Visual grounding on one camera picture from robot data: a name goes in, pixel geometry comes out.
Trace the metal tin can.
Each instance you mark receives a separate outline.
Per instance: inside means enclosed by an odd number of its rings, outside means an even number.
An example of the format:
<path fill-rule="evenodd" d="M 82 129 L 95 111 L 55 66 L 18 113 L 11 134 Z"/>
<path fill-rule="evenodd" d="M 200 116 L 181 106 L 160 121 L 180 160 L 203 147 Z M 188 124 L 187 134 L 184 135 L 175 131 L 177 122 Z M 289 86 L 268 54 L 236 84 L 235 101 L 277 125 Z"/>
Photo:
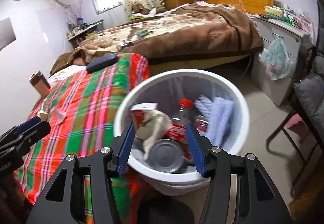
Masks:
<path fill-rule="evenodd" d="M 157 140 L 150 149 L 147 161 L 156 171 L 174 173 L 183 167 L 184 152 L 176 141 L 161 139 Z"/>

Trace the clear plastic bottle red label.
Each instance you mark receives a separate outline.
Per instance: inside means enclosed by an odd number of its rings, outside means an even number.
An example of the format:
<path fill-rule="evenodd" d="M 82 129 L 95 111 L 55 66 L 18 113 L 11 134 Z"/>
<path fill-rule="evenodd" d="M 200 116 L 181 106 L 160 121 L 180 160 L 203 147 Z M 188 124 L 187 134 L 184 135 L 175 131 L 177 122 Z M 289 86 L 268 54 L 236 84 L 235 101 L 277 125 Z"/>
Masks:
<path fill-rule="evenodd" d="M 179 110 L 171 117 L 171 127 L 166 135 L 178 142 L 186 143 L 186 126 L 190 123 L 191 109 L 179 105 Z"/>

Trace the items on cabinet top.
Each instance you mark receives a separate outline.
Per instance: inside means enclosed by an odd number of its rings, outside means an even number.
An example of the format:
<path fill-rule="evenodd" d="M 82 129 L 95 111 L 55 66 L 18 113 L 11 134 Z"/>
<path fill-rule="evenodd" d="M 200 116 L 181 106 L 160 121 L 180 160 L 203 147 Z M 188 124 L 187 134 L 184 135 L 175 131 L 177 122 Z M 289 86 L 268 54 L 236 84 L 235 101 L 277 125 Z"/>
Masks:
<path fill-rule="evenodd" d="M 313 25 L 307 18 L 305 18 L 303 13 L 297 14 L 294 10 L 277 6 L 266 6 L 265 15 L 269 18 L 281 20 L 293 27 L 300 28 L 309 34 L 313 33 Z"/>

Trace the brown snack wrapper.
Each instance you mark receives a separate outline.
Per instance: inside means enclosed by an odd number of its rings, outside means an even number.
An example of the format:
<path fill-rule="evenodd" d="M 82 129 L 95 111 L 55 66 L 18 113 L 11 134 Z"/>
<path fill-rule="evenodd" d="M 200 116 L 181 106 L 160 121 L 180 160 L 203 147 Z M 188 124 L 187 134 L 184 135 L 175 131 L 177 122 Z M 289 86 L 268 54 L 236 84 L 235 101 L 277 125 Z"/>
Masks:
<path fill-rule="evenodd" d="M 47 120 L 52 112 L 52 109 L 50 107 L 50 102 L 47 99 L 44 99 L 41 103 L 41 107 L 39 111 L 37 112 L 37 116 L 41 120 Z"/>

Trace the dark blue glasses case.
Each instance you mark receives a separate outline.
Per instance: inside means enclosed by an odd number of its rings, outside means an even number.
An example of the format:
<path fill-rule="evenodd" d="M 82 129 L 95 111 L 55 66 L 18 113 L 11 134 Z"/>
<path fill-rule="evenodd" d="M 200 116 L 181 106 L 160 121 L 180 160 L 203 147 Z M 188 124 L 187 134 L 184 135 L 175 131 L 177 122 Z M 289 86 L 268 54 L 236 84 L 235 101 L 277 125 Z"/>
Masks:
<path fill-rule="evenodd" d="M 111 65 L 114 65 L 118 62 L 119 58 L 117 54 L 107 54 L 104 55 L 91 63 L 89 63 L 86 67 L 86 71 L 88 73 L 93 73 L 96 71 L 100 71 L 101 69 L 104 69 L 106 67 L 109 67 Z"/>

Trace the wall mirror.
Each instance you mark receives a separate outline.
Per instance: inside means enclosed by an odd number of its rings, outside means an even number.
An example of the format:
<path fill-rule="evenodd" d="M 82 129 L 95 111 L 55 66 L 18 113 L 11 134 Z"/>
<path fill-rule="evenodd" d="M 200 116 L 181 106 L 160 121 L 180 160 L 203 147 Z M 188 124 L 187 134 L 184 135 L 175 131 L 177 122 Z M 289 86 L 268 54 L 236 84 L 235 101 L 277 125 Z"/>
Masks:
<path fill-rule="evenodd" d="M 5 18 L 0 21 L 0 50 L 16 40 L 11 19 Z"/>

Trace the cluttered side shelf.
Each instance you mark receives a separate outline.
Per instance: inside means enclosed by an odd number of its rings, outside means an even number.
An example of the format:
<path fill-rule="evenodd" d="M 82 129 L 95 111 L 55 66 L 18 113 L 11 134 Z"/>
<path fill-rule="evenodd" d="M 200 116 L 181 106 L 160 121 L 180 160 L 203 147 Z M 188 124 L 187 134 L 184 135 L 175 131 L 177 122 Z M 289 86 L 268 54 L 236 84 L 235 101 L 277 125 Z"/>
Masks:
<path fill-rule="evenodd" d="M 74 32 L 69 33 L 68 42 L 72 45 L 73 48 L 77 48 L 87 38 L 103 31 L 104 30 L 103 22 L 104 20 L 99 20 L 97 22 L 94 22 L 86 26 L 82 30 L 79 29 L 75 33 Z"/>

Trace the clear plastic wrap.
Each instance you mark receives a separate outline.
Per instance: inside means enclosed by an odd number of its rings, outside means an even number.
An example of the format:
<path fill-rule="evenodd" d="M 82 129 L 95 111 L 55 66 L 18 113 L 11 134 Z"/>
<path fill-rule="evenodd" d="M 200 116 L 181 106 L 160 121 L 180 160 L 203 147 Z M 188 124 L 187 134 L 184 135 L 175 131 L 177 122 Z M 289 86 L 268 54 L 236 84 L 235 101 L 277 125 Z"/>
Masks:
<path fill-rule="evenodd" d="M 66 119 L 66 113 L 56 109 L 55 114 L 56 114 L 56 125 L 60 125 Z"/>

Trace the red bottle cap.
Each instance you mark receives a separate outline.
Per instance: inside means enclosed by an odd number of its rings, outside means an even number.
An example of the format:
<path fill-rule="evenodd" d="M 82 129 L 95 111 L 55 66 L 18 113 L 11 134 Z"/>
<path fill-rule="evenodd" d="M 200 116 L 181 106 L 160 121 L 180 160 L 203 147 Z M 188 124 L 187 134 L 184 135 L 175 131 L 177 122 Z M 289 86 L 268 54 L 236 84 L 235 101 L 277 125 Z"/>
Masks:
<path fill-rule="evenodd" d="M 180 99 L 179 105 L 183 108 L 191 109 L 193 107 L 193 102 L 188 99 Z"/>

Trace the teddy bear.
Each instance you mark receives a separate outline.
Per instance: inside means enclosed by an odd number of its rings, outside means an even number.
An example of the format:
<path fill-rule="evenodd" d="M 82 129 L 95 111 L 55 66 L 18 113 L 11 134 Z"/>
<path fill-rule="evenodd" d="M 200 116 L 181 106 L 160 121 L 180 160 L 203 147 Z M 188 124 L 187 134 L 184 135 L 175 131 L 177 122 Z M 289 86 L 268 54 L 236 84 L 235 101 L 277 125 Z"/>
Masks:
<path fill-rule="evenodd" d="M 143 15 L 147 15 L 150 13 L 150 9 L 147 9 L 145 7 L 143 7 L 142 4 L 140 3 L 133 3 L 132 4 L 132 12 L 133 13 L 140 13 L 140 14 L 143 14 Z"/>

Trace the small white foam net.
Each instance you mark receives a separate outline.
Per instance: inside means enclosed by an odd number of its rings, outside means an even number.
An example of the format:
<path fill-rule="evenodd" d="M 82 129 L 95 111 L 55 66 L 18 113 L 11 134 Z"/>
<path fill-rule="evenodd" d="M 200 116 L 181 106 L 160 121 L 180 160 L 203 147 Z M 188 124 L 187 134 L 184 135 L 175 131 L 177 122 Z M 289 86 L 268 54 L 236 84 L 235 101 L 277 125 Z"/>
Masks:
<path fill-rule="evenodd" d="M 234 102 L 215 97 L 211 108 L 207 138 L 213 146 L 221 147 L 224 135 L 230 125 Z"/>

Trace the brown fleece blanket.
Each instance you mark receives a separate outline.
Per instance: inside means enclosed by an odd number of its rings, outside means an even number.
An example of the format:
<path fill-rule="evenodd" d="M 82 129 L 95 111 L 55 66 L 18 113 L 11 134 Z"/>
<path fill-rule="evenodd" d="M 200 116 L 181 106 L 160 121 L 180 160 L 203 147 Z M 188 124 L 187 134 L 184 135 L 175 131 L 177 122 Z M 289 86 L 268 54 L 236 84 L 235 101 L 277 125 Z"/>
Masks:
<path fill-rule="evenodd" d="M 149 34 L 138 40 L 136 32 Z M 263 49 L 253 20 L 245 13 L 206 2 L 185 4 L 167 14 L 103 30 L 60 55 L 50 74 L 80 58 L 83 64 L 111 53 L 135 53 L 151 65 L 251 55 Z"/>

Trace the grey bedside cabinet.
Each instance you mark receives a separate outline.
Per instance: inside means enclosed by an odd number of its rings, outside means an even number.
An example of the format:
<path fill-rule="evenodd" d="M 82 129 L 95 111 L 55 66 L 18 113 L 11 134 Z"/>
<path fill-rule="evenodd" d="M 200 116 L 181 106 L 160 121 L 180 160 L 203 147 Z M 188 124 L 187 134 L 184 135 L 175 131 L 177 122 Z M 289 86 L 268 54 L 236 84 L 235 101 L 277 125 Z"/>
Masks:
<path fill-rule="evenodd" d="M 291 91 L 303 45 L 310 34 L 287 23 L 256 15 L 255 22 L 263 41 L 262 52 L 254 56 L 252 82 L 280 106 Z"/>

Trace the large white foam net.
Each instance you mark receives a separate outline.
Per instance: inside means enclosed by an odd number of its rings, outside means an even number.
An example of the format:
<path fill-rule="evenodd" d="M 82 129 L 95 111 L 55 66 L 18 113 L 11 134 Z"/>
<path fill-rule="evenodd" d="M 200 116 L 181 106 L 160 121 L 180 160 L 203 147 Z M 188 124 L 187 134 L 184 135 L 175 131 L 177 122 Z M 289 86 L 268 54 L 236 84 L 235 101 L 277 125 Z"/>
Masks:
<path fill-rule="evenodd" d="M 214 107 L 213 101 L 204 95 L 200 95 L 197 100 L 195 100 L 194 105 L 201 115 L 205 118 L 208 123 L 211 123 L 211 112 Z"/>

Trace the brown white thermos mug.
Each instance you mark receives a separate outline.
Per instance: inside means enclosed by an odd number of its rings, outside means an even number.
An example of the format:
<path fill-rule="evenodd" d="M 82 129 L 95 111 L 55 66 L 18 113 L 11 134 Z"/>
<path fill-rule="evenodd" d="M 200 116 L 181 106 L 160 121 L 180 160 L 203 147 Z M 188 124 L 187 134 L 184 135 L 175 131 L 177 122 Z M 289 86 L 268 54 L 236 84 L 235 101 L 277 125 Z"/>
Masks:
<path fill-rule="evenodd" d="M 50 92 L 51 86 L 40 70 L 30 76 L 29 83 L 42 97 L 46 97 Z"/>

